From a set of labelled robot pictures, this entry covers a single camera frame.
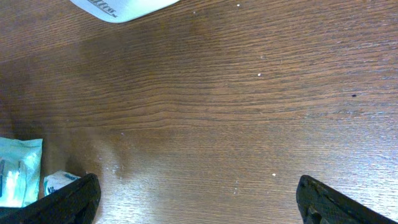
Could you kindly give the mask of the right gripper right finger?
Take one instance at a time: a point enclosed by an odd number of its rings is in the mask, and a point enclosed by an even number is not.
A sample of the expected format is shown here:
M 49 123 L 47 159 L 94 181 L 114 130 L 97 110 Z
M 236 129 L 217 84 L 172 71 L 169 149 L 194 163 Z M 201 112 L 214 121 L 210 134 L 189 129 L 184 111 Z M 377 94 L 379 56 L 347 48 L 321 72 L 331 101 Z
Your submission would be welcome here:
M 309 175 L 301 176 L 296 201 L 304 224 L 397 224 Z

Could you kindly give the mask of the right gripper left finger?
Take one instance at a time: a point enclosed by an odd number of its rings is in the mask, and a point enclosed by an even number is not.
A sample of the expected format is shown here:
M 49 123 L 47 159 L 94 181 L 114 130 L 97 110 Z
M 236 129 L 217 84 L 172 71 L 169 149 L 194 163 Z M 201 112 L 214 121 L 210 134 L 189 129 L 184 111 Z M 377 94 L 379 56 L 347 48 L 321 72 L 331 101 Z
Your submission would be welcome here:
M 87 174 L 24 208 L 2 207 L 1 223 L 91 224 L 100 198 L 97 175 Z

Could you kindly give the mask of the small white green packet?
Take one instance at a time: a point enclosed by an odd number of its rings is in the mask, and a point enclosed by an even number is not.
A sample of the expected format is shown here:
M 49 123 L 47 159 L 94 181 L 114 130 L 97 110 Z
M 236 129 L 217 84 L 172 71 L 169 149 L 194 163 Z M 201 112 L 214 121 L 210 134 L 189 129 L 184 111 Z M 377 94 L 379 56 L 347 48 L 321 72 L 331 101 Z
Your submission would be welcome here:
M 58 170 L 44 178 L 44 196 L 48 196 L 64 186 L 80 179 L 79 176 Z

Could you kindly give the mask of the teal wet wipes pack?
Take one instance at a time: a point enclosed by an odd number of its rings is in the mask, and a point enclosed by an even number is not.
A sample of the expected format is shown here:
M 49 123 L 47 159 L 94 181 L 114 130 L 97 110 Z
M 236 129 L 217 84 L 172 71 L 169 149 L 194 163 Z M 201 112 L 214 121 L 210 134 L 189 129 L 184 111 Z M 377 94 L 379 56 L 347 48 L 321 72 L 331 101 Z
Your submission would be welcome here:
M 22 208 L 38 200 L 42 139 L 1 138 L 1 206 Z

